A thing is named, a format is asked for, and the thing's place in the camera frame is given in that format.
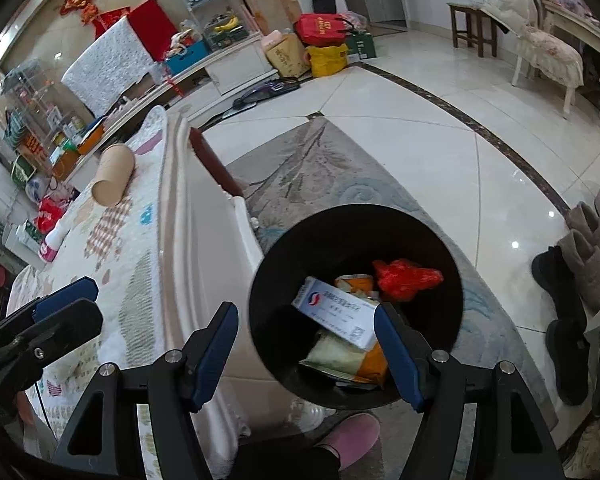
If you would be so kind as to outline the white tv cabinet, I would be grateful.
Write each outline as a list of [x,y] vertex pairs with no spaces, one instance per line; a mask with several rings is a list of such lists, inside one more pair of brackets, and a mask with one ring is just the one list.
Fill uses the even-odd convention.
[[232,104],[242,92],[276,75],[277,70],[262,51],[261,35],[257,32],[234,46],[207,55],[109,114],[102,138],[91,151],[80,156],[66,181],[82,190],[93,177],[104,147],[130,136],[153,107],[174,108],[190,122],[201,124],[220,107]]

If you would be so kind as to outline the red wrapper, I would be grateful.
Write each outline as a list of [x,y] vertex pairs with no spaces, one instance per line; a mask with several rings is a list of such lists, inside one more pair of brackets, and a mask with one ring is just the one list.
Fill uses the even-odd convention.
[[435,288],[443,282],[440,271],[415,266],[405,259],[390,263],[375,260],[373,266],[381,295],[388,301],[411,301],[422,290]]

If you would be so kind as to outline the black boots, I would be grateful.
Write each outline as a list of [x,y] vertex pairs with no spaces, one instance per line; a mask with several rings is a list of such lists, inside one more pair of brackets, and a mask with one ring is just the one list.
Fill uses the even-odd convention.
[[558,246],[532,260],[531,274],[555,307],[556,318],[547,327],[545,345],[554,364],[559,399],[569,406],[581,405],[588,397],[591,345],[584,336],[588,320],[576,280]]

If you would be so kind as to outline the blue storage box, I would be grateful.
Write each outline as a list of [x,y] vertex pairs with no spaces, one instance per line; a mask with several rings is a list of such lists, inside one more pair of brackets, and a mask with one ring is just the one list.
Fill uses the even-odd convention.
[[210,51],[204,40],[186,47],[181,53],[175,53],[164,60],[164,66],[170,75],[177,75],[209,55]]

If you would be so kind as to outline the grey fur boots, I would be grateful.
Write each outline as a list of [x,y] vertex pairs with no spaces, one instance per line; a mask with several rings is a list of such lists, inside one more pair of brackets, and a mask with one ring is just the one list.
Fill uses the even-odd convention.
[[600,217],[580,202],[566,215],[568,233],[558,240],[577,291],[593,312],[600,310]]

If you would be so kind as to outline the pink slipper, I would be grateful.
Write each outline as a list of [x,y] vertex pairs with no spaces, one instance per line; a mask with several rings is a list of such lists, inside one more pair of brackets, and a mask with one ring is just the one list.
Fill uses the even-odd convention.
[[343,471],[370,452],[379,435],[380,422],[374,415],[355,414],[332,428],[316,448],[332,456],[337,461],[337,470]]

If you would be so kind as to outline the red bag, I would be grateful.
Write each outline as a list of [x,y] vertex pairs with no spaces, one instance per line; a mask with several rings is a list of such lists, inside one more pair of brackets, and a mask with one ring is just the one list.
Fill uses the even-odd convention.
[[294,23],[294,32],[306,46],[332,47],[344,44],[355,28],[338,13],[306,13]]

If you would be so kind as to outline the brown paper cup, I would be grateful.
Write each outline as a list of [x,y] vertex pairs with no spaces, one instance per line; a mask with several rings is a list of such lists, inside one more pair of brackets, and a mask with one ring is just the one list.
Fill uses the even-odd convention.
[[93,200],[103,207],[117,205],[135,168],[135,157],[125,144],[112,144],[102,152],[92,185]]

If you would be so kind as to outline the handheld vacuum cleaner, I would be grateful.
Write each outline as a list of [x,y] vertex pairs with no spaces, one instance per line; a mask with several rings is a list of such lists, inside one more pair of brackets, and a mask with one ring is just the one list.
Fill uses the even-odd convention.
[[271,79],[262,84],[253,87],[242,96],[234,99],[234,110],[244,110],[261,102],[272,100],[278,96],[284,96],[287,93],[294,92],[301,87],[300,81],[296,77],[280,77]]

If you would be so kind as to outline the bananas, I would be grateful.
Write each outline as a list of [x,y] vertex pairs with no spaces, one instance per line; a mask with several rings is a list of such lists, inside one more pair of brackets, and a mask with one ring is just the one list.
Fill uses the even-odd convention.
[[219,14],[211,23],[214,32],[229,32],[230,30],[239,27],[242,21],[235,14]]

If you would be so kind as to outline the black trash bin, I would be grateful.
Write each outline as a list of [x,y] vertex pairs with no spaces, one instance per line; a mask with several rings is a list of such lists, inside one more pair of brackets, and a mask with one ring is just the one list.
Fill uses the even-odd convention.
[[451,350],[464,294],[450,248],[396,208],[328,208],[268,248],[250,289],[252,342],[301,399],[341,411],[379,408],[399,396],[374,332],[384,302],[432,348]]

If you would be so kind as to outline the yellow green sponge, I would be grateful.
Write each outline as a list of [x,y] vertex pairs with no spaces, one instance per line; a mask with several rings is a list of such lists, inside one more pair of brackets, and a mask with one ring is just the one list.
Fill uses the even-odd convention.
[[[378,292],[373,290],[373,279],[368,274],[340,275],[332,286],[360,298],[375,300],[379,304]],[[364,351],[321,325],[317,342],[301,360],[301,364],[329,376],[360,384],[380,385],[388,370],[387,361],[377,341],[372,350]]]

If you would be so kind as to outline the beige paper bag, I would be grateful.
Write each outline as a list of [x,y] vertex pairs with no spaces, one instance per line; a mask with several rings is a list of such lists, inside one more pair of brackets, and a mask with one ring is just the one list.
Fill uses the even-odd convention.
[[282,77],[300,78],[310,70],[306,48],[294,32],[274,30],[261,39],[261,48]]

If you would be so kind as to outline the red cloth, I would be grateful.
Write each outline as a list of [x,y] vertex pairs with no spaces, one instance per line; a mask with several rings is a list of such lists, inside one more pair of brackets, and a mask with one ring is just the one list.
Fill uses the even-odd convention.
[[157,0],[147,0],[134,9],[125,6],[95,15],[91,20],[95,27],[95,38],[102,36],[107,29],[125,16],[149,55],[156,62],[163,61],[166,52],[170,50],[172,37],[178,29]]

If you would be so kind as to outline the white blue medicine box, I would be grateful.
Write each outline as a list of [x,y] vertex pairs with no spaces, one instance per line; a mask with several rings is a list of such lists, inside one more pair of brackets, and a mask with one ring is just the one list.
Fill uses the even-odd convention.
[[376,344],[375,300],[354,296],[309,276],[291,304],[356,348],[370,351]]

